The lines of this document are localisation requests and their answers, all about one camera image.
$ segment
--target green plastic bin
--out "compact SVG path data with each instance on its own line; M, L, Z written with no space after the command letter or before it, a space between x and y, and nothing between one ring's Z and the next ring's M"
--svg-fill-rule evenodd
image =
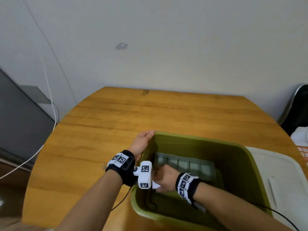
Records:
M156 132L141 161L154 163L157 152L212 161L220 182L218 187L248 202L270 207L256 163L251 153L240 144ZM195 210L179 196L136 188L131 194L131 204L139 215L149 219L191 230L226 230L208 211ZM264 211L272 216L271 211Z

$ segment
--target hand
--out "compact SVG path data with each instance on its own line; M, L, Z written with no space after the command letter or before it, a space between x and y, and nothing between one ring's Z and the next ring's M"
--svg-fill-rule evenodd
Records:
M141 158L141 153L148 146L148 141L154 136L154 130L145 131L137 134L133 143L127 149L135 156L135 161L137 162Z
M174 191L179 174L179 171L167 164L156 167L152 175L153 181L160 185L156 192Z

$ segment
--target wrist strap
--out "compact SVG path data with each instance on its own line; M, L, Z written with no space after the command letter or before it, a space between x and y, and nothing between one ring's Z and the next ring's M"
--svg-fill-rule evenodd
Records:
M200 182L201 179L197 176L188 173L180 173L175 183L175 190L181 198L185 199L195 209L197 209L197 207L195 206L193 196Z
M124 150L117 153L107 164L106 172L109 169L116 171L122 178L123 184L133 186L138 177L134 175L135 157L128 151Z

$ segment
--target wood grain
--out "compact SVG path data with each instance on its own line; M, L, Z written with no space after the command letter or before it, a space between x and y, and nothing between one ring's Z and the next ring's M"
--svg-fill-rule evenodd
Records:
M57 125L40 152L27 187L23 222L56 227L77 200L104 173L115 153L137 133L155 129L240 143L295 159L299 151L282 128L241 96L104 87ZM123 186L117 204L128 191ZM171 230L137 215L130 198L115 209L104 230Z

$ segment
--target person's left arm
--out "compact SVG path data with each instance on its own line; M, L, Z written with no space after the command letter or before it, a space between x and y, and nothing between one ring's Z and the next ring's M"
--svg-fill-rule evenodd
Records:
M127 149L137 162L154 136L154 131L139 133ZM123 184L110 169L80 198L55 231L101 231Z

